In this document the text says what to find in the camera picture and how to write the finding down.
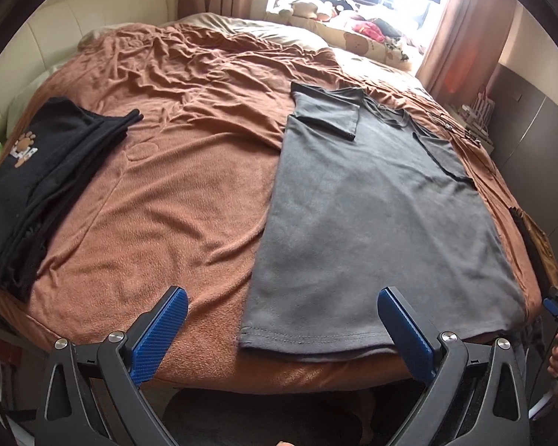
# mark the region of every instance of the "silver bolt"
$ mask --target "silver bolt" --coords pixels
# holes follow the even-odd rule
[[[124,333],[121,330],[115,330],[114,332],[112,332],[108,335],[108,340],[110,342],[113,342],[114,344],[116,342],[119,342],[123,338],[124,338]]]
[[[498,345],[498,347],[500,347],[503,350],[509,350],[510,348],[510,342],[503,338],[499,338],[496,341],[496,345]]]
[[[457,340],[457,335],[453,332],[443,332],[442,335],[442,340],[445,342],[455,342]]]
[[[66,339],[58,339],[56,340],[56,342],[54,342],[54,348],[57,348],[58,350],[63,349],[67,345],[68,341]]]

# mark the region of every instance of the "blue gripper pad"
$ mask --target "blue gripper pad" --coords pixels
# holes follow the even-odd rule
[[[138,387],[155,376],[188,314],[188,295],[178,288],[132,350],[130,378]]]

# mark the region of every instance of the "orange fleece blanket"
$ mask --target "orange fleece blanket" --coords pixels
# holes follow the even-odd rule
[[[525,296],[525,320],[538,312],[533,268],[508,211],[517,203],[483,149],[434,124],[429,113],[445,113],[438,104],[347,75],[330,49],[311,52],[177,23],[108,33],[36,92],[10,145],[52,96],[105,115],[136,107],[144,120],[60,226],[30,302],[0,291],[0,313],[48,350],[60,336],[84,344],[125,330],[178,285],[190,297],[189,315],[159,367],[160,381],[275,393],[359,389],[408,376],[396,354],[290,363],[238,352],[248,280],[294,105],[292,80],[361,86],[449,139],[494,218]]]

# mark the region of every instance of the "gray t-shirt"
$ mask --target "gray t-shirt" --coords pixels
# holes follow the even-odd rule
[[[292,83],[241,348],[289,360],[393,349],[376,297],[395,286],[461,338],[521,324],[494,222],[451,144],[360,88]]]

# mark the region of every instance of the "headboard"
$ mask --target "headboard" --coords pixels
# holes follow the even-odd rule
[[[46,0],[0,54],[0,139],[13,97],[47,68],[70,57],[87,32],[115,23],[161,25],[178,0]]]

